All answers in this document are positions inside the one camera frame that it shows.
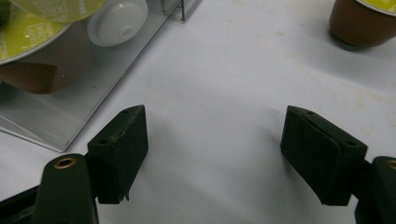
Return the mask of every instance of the cup rim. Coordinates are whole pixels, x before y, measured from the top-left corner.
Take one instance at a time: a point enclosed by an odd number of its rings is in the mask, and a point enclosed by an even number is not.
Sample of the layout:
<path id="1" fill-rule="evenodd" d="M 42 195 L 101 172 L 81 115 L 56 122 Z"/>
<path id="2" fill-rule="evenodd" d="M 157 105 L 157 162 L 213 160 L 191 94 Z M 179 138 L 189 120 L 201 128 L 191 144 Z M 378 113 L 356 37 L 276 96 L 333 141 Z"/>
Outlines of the cup rim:
<path id="1" fill-rule="evenodd" d="M 391 16 L 391 17 L 396 17 L 396 12 L 389 12 L 389 11 L 386 11 L 385 9 L 383 9 L 383 8 L 375 7 L 373 5 L 368 4 L 364 0 L 355 0 L 355 1 L 357 1 L 358 3 L 364 5 L 365 7 L 368 7 L 370 9 L 374 10 L 374 11 L 377 11 L 379 13 L 382 13 L 382 14 L 385 14 L 385 15 L 388 15 L 388 16 Z"/>

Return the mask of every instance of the brown plastic cup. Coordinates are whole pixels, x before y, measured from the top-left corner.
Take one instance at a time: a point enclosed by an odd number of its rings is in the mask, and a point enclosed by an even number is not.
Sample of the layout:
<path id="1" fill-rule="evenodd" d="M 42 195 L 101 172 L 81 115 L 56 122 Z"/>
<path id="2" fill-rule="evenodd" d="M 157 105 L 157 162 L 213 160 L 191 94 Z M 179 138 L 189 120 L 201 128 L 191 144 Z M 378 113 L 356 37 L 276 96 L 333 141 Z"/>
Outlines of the brown plastic cup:
<path id="1" fill-rule="evenodd" d="M 335 0 L 329 24 L 338 38 L 358 47 L 379 46 L 396 36 L 396 14 L 371 9 L 357 0 Z"/>
<path id="2" fill-rule="evenodd" d="M 0 65 L 0 81 L 35 94 L 59 91 L 90 68 L 92 53 L 80 22 L 73 23 L 53 43 L 16 62 Z"/>

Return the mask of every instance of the white table surface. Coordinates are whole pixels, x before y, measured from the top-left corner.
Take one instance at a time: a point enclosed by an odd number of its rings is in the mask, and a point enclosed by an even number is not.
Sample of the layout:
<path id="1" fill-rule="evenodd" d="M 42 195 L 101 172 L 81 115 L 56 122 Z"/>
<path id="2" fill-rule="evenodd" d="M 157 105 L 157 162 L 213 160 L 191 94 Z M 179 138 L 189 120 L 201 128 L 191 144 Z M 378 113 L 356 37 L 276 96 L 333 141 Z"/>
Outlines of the white table surface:
<path id="1" fill-rule="evenodd" d="M 203 0 L 169 21 L 66 153 L 123 108 L 147 109 L 149 152 L 129 202 L 99 205 L 101 223 L 354 223 L 322 206 L 284 160 L 287 105 L 319 113 L 396 156 L 396 42 L 343 49 L 332 0 Z M 62 154 L 0 133 L 0 200 L 37 185 Z"/>

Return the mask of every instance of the white cup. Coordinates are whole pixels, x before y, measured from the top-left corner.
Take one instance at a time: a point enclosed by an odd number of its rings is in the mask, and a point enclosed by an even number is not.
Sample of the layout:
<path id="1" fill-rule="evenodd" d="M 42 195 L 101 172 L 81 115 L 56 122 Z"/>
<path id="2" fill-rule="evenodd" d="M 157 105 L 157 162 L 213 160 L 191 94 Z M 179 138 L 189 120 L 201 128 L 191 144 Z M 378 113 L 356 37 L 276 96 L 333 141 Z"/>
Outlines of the white cup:
<path id="1" fill-rule="evenodd" d="M 149 14 L 145 0 L 106 0 L 86 23 L 91 42 L 101 47 L 115 46 L 131 39 Z"/>

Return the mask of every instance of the brass screw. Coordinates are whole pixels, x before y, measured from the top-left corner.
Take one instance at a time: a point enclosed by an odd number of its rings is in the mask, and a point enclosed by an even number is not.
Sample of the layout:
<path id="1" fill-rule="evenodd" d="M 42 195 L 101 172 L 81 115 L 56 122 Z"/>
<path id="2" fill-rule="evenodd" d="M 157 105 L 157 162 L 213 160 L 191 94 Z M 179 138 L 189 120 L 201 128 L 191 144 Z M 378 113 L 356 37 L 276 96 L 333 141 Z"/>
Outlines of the brass screw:
<path id="1" fill-rule="evenodd" d="M 64 158 L 57 161 L 54 165 L 55 169 L 62 170 L 69 168 L 70 166 L 76 164 L 77 160 L 73 157 Z"/>

